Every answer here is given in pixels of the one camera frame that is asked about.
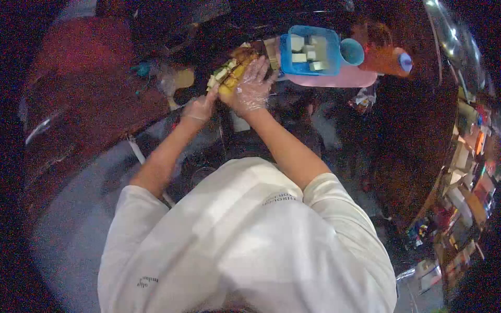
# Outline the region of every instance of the tofu cube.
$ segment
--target tofu cube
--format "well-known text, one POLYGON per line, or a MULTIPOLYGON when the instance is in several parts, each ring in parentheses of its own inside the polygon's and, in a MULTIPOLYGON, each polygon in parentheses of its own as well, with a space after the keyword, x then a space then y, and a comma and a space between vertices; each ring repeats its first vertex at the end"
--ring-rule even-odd
POLYGON ((315 56, 318 61, 327 61, 327 47, 315 46, 315 56))
POLYGON ((294 52, 299 52, 305 45, 305 38, 298 35, 291 35, 291 49, 294 52))
POLYGON ((327 39, 322 36, 311 35, 310 36, 310 45, 312 46, 327 46, 327 39))
POLYGON ((292 62, 293 63, 306 62, 306 55, 304 53, 293 53, 292 62))
POLYGON ((329 68, 329 63, 327 62, 311 62, 310 71, 321 71, 329 68))
POLYGON ((317 53, 315 51, 306 52, 306 59, 308 61, 316 61, 317 60, 317 53))
POLYGON ((308 54, 309 51, 315 51, 315 46, 305 45, 303 47, 303 53, 308 54))

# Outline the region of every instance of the food container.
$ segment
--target food container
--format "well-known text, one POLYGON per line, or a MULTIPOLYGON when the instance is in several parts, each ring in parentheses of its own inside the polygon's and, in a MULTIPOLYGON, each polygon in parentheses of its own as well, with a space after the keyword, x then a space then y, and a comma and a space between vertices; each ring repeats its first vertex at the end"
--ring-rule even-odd
POLYGON ((280 55, 282 71, 291 75, 308 75, 308 76, 335 76, 339 74, 341 63, 341 52, 339 50, 339 37, 335 31, 312 26, 295 25, 289 29, 289 33, 280 37, 280 55), (322 36, 327 40, 327 62, 329 68, 321 71, 311 71, 310 63, 293 63, 292 62, 292 47, 291 36, 298 35, 304 37, 305 40, 309 36, 322 36))

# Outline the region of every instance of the blue cup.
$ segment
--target blue cup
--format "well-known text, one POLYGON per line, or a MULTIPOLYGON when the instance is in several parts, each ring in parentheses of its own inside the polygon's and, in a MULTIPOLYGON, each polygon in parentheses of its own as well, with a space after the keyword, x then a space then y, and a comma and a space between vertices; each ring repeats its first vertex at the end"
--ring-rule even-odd
POLYGON ((346 38, 339 45, 341 51, 341 65, 360 65, 364 61, 364 48, 358 41, 346 38))

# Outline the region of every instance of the sauce bottle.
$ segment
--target sauce bottle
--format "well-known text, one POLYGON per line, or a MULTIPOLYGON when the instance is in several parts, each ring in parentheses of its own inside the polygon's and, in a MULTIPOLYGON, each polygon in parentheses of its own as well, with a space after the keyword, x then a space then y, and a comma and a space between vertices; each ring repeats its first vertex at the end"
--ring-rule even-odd
POLYGON ((402 48, 364 45, 364 62, 358 66, 362 71, 407 77, 412 69, 412 59, 402 48))

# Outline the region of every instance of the plastic glove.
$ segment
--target plastic glove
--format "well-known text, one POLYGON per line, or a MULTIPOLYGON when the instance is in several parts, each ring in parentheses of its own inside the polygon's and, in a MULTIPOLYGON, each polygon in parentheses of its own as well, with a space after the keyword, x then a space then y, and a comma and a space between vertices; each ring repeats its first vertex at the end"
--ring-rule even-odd
POLYGON ((207 122, 214 112, 214 101, 217 99, 217 89, 219 84, 216 84, 208 93, 207 96, 193 98, 184 106, 182 118, 193 118, 202 122, 207 122))
POLYGON ((237 115, 243 116, 246 112, 267 107, 268 97, 273 82, 279 76, 278 71, 264 81, 270 61, 264 56, 252 61, 242 79, 235 88, 235 98, 230 107, 237 115))

